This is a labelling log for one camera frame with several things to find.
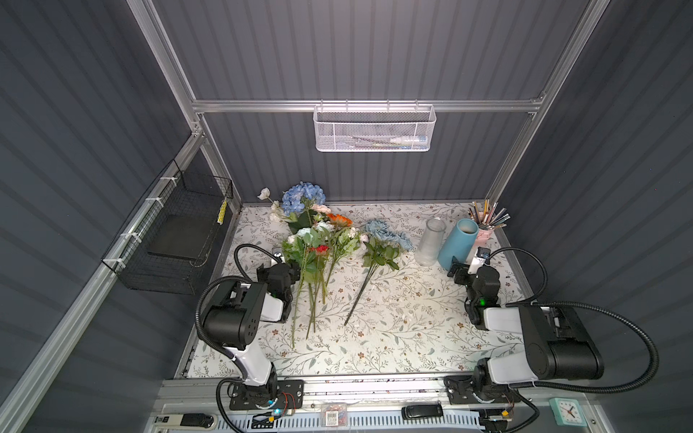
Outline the white pink flower bunch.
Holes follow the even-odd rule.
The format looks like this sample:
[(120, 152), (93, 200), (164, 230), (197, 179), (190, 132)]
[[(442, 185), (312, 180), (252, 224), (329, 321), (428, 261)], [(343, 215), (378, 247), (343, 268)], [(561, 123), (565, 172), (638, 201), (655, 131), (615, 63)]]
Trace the white pink flower bunch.
[[(306, 265), (308, 262), (308, 249), (310, 247), (317, 247), (319, 245), (328, 245), (328, 238), (330, 237), (330, 233), (332, 232), (332, 230), (333, 230), (333, 227), (330, 224), (330, 221), (321, 220), (320, 222), (314, 224), (312, 227), (301, 229), (297, 234), (288, 236), (283, 241), (282, 249), (283, 249), (284, 258), (287, 259), (290, 263), (297, 263), (297, 265), (299, 265), (299, 267), (300, 267), (300, 279), (298, 281), (297, 294), (299, 296), (301, 296), (301, 294), (306, 293), (308, 296), (309, 318), (308, 318), (308, 325), (306, 326), (306, 333), (308, 331), (309, 320), (310, 320), (309, 287), (308, 287), (308, 283), (304, 279), (305, 278), (305, 269), (306, 269)], [(359, 237), (358, 237), (358, 241), (357, 241), (357, 249), (356, 250), (359, 249), (361, 242), (362, 242), (362, 239), (361, 239), (362, 233), (358, 228), (357, 228), (357, 231), (359, 233)], [(327, 276), (327, 273), (328, 273), (328, 263), (326, 266), (326, 276)]]

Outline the red gerbera flower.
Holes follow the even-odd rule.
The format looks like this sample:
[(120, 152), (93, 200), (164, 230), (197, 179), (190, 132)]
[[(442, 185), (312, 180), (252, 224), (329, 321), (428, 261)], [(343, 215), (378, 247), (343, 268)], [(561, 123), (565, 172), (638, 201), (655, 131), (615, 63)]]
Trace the red gerbera flower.
[(317, 309), (319, 302), (327, 299), (326, 266), (330, 249), (319, 245), (308, 249), (308, 262), (305, 269), (305, 281), (309, 287), (310, 320), (306, 337), (317, 332)]

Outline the clear glass vase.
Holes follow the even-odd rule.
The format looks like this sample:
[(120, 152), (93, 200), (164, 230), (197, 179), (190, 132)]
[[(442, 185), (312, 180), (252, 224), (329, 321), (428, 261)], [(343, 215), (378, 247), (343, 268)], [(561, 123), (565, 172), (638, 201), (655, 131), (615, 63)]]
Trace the clear glass vase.
[(420, 266), (434, 265), (438, 259), (447, 226), (440, 218), (430, 218), (415, 251), (415, 261)]

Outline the dusty blue rose bunch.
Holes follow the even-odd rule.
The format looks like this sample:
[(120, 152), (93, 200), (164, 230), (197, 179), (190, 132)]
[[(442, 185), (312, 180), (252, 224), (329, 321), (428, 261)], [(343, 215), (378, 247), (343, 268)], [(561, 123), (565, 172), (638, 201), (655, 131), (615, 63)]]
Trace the dusty blue rose bunch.
[(366, 222), (365, 234), (368, 237), (367, 241), (363, 241), (363, 244), (366, 246), (363, 261), (366, 275), (346, 316), (344, 326), (348, 325), (375, 273), (382, 267), (389, 268), (391, 271), (399, 271), (400, 265), (398, 260), (400, 256), (413, 249), (409, 236), (404, 232), (394, 231), (382, 219), (372, 219)]

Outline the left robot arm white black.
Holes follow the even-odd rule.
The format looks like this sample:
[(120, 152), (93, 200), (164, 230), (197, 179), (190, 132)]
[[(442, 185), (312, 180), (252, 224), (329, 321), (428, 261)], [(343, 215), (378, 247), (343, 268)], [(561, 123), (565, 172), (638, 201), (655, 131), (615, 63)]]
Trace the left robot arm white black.
[[(275, 264), (256, 269), (252, 279), (240, 264), (239, 253), (253, 249)], [(297, 263), (288, 262), (258, 245), (242, 244), (234, 250), (238, 275), (212, 281), (202, 292), (194, 312), (197, 336), (208, 347), (230, 360), (238, 376), (223, 379), (231, 411), (270, 410), (302, 406), (304, 382), (281, 380), (272, 361), (256, 340), (260, 326), (283, 324), (292, 312), (293, 285), (301, 276)]]

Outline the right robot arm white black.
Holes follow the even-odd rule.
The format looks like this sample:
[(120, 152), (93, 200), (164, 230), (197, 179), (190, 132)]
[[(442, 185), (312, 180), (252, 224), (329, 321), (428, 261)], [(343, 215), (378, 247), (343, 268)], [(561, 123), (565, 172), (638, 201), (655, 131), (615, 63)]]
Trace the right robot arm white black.
[[(450, 402), (469, 397), (481, 403), (493, 403), (502, 397), (516, 402), (519, 390), (525, 388), (626, 393), (653, 380), (661, 363), (655, 343), (633, 321), (616, 312), (577, 301), (540, 303), (537, 294), (501, 305), (500, 273), (491, 265), (498, 254), (480, 247), (470, 264), (452, 257), (448, 276), (467, 291), (464, 307), (471, 325), (482, 331), (516, 334), (523, 341), (523, 351), (504, 357), (483, 357), (471, 373), (446, 377), (444, 384)], [(641, 375), (625, 384), (590, 384), (603, 376), (606, 365), (579, 317), (581, 310), (616, 320), (642, 340), (649, 362)]]

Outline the teal ceramic vase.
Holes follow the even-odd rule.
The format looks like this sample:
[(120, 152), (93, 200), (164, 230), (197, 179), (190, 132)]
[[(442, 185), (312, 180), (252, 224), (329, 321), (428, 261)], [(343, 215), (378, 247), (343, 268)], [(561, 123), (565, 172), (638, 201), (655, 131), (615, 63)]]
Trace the teal ceramic vase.
[(478, 231), (478, 224), (472, 219), (463, 218), (454, 225), (438, 255), (438, 263), (445, 271), (451, 269), (453, 259), (462, 263), (466, 261)]

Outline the pink pencil cup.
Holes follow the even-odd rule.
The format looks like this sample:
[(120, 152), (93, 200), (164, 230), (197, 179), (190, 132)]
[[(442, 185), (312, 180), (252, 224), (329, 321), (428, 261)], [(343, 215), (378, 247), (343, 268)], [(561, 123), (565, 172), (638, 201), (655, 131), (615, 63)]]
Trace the pink pencil cup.
[(478, 235), (476, 236), (476, 241), (473, 245), (473, 249), (476, 250), (478, 247), (486, 247), (488, 241), (491, 239), (491, 237), (494, 234), (494, 229), (491, 228), (482, 228), (478, 230)]

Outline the blue hydrangea flower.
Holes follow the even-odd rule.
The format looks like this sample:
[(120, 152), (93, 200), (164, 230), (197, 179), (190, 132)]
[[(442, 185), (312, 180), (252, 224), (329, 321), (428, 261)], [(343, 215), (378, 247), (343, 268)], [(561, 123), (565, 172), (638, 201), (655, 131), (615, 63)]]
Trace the blue hydrangea flower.
[(301, 229), (312, 227), (322, 220), (323, 212), (316, 210), (326, 202), (322, 187), (310, 182), (300, 182), (283, 194), (281, 211), (293, 235)]

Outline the orange gerbera flower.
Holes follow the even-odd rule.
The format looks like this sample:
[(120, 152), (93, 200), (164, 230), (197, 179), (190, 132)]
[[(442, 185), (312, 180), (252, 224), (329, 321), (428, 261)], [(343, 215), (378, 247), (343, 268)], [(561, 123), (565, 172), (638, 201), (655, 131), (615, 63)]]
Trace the orange gerbera flower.
[(333, 227), (328, 238), (328, 273), (323, 281), (322, 301), (327, 303), (328, 283), (340, 260), (349, 256), (357, 249), (359, 233), (353, 226), (353, 221), (346, 216), (328, 214)]

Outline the floral patterned table mat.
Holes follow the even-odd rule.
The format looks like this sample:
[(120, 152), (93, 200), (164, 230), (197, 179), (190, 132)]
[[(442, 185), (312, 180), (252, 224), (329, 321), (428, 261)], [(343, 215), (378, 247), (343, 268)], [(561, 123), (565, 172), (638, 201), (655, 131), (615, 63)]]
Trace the floral patterned table mat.
[[(439, 218), (447, 233), (468, 218), (468, 203), (329, 205), (333, 211), (362, 226), (371, 219), (385, 221), (418, 245), (425, 223)], [(234, 249), (244, 243), (270, 251), (290, 234), (268, 207), (241, 212), (222, 274), (237, 274)], [(464, 310), (464, 287), (453, 283), (438, 265), (420, 266), (414, 252), (396, 260), (400, 269), (380, 268), (370, 281), (349, 323), (344, 321), (366, 275), (363, 248), (343, 259), (328, 284), (327, 303), (321, 295), (316, 329), (308, 332), (310, 305), (307, 289), (294, 299), (285, 324), (263, 323), (256, 340), (278, 375), (366, 375), (367, 373), (456, 372), (474, 368), (480, 357), (503, 357), (523, 349), (521, 337), (476, 329)], [(189, 379), (237, 375), (236, 366), (198, 342), (185, 367)]]

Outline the black remote device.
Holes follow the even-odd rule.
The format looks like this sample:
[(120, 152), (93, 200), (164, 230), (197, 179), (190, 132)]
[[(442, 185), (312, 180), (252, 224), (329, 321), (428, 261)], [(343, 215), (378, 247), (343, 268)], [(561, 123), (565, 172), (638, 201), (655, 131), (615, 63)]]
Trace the black remote device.
[(441, 418), (443, 409), (439, 403), (415, 403), (402, 407), (404, 420), (423, 420)]

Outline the teal small clock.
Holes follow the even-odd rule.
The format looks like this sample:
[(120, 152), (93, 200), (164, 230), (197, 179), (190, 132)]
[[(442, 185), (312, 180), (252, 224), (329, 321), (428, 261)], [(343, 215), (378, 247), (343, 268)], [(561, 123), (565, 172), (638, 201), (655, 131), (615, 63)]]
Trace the teal small clock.
[(583, 428), (588, 425), (577, 400), (552, 398), (549, 403), (558, 426)]

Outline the white marker in basket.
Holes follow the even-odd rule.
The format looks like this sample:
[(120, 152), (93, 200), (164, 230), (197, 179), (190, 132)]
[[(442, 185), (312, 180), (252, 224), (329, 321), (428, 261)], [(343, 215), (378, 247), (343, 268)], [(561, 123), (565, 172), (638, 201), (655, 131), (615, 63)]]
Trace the white marker in basket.
[(392, 138), (365, 136), (352, 136), (352, 139), (358, 143), (368, 143), (372, 146), (384, 148), (402, 148), (402, 149), (428, 149), (429, 137), (427, 135), (404, 135)]

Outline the white power strip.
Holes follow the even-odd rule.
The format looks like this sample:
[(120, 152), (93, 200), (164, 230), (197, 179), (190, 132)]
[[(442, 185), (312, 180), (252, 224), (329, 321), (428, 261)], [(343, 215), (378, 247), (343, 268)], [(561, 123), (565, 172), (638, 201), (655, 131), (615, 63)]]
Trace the white power strip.
[(216, 426), (218, 418), (215, 415), (199, 412), (160, 414), (154, 417), (153, 422), (157, 429), (212, 431)]

